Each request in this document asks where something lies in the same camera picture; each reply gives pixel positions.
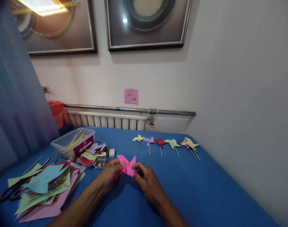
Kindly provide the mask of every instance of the table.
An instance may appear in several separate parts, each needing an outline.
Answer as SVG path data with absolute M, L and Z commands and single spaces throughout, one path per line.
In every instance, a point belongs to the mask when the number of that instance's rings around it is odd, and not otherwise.
M 139 145 L 132 141 L 140 134 L 143 137 L 153 136 L 176 139 L 181 143 L 189 135 L 134 131 L 103 127 L 83 126 L 93 129 L 95 142 L 106 142 L 115 148 L 115 154 L 124 155 L 129 161 L 136 160 L 152 168 L 170 200 L 190 226 L 279 226 L 200 146 L 196 160 L 185 146 L 177 148 L 180 157 L 169 144 L 164 145 L 161 156 L 160 147 L 151 144 L 151 156 L 145 141 Z M 27 159 L 11 166 L 10 170 L 0 175 L 0 193 L 7 187 L 7 179 L 18 177 L 43 155 L 39 163 L 56 157 L 56 150 L 48 145 L 39 149 Z M 87 169 L 86 175 L 75 191 L 65 202 L 64 210 L 74 199 L 98 176 L 102 170 Z M 0 222 L 2 226 L 46 226 L 52 218 L 18 224 L 14 213 L 18 201 L 0 203 Z M 125 175 L 119 178 L 110 193 L 99 204 L 92 214 L 88 226 L 164 226 L 157 211 L 151 207 L 136 182 Z

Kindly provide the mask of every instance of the blue curtain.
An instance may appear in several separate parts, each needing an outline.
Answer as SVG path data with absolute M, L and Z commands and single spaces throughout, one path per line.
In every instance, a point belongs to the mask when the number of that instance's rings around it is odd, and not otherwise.
M 0 1 L 0 170 L 59 136 L 6 0 Z

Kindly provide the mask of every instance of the clear plastic container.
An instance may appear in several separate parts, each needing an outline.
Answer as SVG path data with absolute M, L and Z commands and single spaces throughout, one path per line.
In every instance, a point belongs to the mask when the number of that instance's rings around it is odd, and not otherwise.
M 78 130 L 79 129 L 77 128 L 72 132 L 63 135 L 50 143 L 56 148 L 58 153 L 63 158 L 71 159 L 73 162 L 75 162 L 76 157 L 83 153 L 86 148 L 89 148 L 91 147 L 91 145 L 94 144 L 94 134 L 96 133 L 96 131 L 82 128 L 82 132 L 80 133 L 80 135 L 84 133 L 86 137 L 68 148 L 65 147 L 71 142 Z

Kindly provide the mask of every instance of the orange basket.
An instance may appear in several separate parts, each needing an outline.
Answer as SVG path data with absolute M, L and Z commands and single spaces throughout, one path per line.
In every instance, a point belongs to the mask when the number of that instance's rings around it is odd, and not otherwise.
M 63 127 L 64 103 L 60 101 L 47 101 L 58 129 Z

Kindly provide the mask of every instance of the picture frame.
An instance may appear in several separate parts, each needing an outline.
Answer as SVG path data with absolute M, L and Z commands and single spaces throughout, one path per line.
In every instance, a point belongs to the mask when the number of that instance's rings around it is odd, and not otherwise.
M 9 0 L 30 56 L 97 53 L 91 0 L 58 0 L 67 12 L 40 16 L 18 0 Z
M 192 0 L 143 2 L 105 0 L 108 50 L 182 48 Z

